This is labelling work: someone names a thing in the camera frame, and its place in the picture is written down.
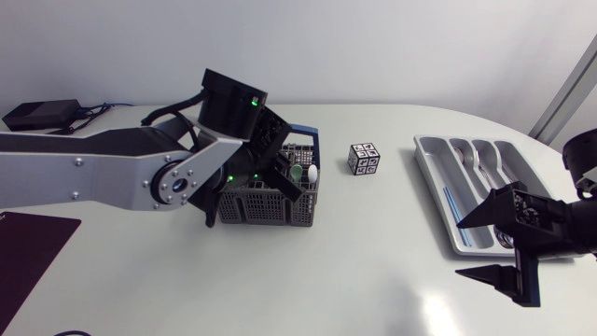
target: black mat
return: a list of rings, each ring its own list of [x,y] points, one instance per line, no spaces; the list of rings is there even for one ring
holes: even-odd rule
[[[0,214],[0,334],[80,223],[71,218]]]

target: white wall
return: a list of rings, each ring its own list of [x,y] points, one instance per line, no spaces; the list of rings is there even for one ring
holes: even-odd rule
[[[210,67],[270,103],[434,105],[528,132],[596,13],[595,0],[3,0],[0,114],[168,104]]]

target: cube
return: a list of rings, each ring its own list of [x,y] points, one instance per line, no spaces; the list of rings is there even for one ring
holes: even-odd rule
[[[348,165],[353,175],[375,174],[380,157],[371,143],[352,145],[348,153]]]

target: dish rack basket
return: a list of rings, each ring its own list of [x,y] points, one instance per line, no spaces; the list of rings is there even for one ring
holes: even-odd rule
[[[321,173],[318,130],[301,125],[291,126],[291,133],[312,137],[312,145],[285,144],[280,149],[290,160],[290,166],[299,164],[302,167],[302,176],[295,185],[306,191],[293,203],[280,190],[272,189],[260,180],[226,190],[217,207],[222,223],[312,226]],[[312,164],[317,167],[317,180],[314,183],[310,183],[307,176]],[[289,177],[288,171],[284,172],[286,177]]]

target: white table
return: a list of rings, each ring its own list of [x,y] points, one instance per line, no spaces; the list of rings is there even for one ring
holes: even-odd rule
[[[542,262],[538,309],[454,273],[512,260],[452,252],[412,137],[509,139],[550,191],[571,202],[575,191],[557,152],[491,121],[434,107],[271,108],[288,122],[319,129],[322,173],[312,228],[216,222],[208,229],[191,205],[168,213],[98,203],[10,209],[83,223],[5,334],[595,334],[594,257]],[[136,126],[151,110],[115,108],[81,134]],[[382,154],[375,175],[349,174],[349,145],[362,142]]]

